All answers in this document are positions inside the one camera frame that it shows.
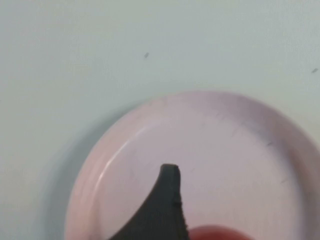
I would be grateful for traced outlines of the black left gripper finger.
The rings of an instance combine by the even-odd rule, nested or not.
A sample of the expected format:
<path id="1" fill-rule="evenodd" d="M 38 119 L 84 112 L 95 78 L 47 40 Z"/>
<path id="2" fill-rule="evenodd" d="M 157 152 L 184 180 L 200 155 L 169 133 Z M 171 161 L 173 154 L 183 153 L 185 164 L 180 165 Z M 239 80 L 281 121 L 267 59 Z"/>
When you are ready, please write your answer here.
<path id="1" fill-rule="evenodd" d="M 111 239 L 189 239 L 181 197 L 181 173 L 177 165 L 160 167 L 158 178 L 143 204 Z"/>

